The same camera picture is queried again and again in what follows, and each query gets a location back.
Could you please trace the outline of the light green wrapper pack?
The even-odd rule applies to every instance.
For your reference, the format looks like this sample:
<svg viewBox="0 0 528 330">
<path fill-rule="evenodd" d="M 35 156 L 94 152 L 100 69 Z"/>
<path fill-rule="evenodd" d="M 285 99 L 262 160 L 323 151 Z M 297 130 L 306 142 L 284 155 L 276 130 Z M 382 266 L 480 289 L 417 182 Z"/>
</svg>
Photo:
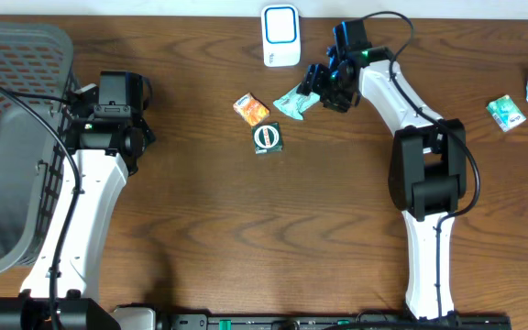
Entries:
<svg viewBox="0 0 528 330">
<path fill-rule="evenodd" d="M 286 116 L 303 121 L 303 113 L 320 101 L 317 93 L 310 92 L 303 95 L 297 92 L 299 85 L 292 88 L 280 99 L 275 100 L 273 105 Z"/>
</svg>

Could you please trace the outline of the green round-logo box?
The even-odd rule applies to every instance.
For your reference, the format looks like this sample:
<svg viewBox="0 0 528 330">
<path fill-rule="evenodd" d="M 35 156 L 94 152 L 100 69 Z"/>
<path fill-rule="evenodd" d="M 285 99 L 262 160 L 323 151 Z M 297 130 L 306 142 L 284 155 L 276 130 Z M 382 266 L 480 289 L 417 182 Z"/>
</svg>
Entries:
<svg viewBox="0 0 528 330">
<path fill-rule="evenodd" d="M 283 149 L 280 125 L 277 122 L 254 126 L 251 135 L 256 154 L 280 152 Z"/>
</svg>

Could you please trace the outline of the orange tissue pack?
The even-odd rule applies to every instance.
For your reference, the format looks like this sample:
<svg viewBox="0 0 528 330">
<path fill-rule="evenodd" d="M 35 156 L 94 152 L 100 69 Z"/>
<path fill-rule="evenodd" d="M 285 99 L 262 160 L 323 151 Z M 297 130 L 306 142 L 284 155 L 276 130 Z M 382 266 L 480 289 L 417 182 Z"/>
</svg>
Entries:
<svg viewBox="0 0 528 330">
<path fill-rule="evenodd" d="M 270 115 L 270 110 L 251 93 L 240 97 L 233 108 L 251 127 L 260 124 Z"/>
</svg>

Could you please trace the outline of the teal Kleenex tissue pack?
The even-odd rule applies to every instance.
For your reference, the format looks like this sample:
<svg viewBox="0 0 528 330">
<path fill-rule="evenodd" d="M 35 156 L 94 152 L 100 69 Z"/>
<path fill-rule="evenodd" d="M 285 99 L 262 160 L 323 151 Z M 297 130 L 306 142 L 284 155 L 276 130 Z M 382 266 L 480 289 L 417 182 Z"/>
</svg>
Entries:
<svg viewBox="0 0 528 330">
<path fill-rule="evenodd" d="M 507 94 L 491 101 L 487 110 L 503 132 L 508 132 L 526 121 L 524 114 Z"/>
</svg>

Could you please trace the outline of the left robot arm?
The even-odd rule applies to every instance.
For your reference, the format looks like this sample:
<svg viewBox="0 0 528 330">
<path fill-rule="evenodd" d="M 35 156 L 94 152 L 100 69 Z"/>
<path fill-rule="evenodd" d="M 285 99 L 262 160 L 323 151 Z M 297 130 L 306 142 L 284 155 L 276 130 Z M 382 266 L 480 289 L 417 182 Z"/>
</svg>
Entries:
<svg viewBox="0 0 528 330">
<path fill-rule="evenodd" d="M 61 148 L 64 182 L 42 249 L 20 293 L 0 298 L 0 329 L 159 329 L 152 307 L 107 312 L 98 302 L 100 263 L 116 201 L 155 136 L 143 114 L 149 79 L 105 71 L 71 95 Z"/>
</svg>

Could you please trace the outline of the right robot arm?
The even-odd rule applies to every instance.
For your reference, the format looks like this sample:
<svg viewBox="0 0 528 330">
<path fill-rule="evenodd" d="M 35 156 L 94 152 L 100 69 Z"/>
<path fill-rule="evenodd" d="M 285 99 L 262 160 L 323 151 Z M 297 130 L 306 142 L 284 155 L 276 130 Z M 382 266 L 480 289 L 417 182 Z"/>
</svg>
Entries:
<svg viewBox="0 0 528 330">
<path fill-rule="evenodd" d="M 463 124 L 433 111 L 402 75 L 386 47 L 346 52 L 328 49 L 329 63 L 312 64 L 298 89 L 345 113 L 360 99 L 379 112 L 393 135 L 388 189 L 401 211 L 409 250 L 405 305 L 417 321 L 444 320 L 455 312 L 450 290 L 454 213 L 466 192 Z"/>
</svg>

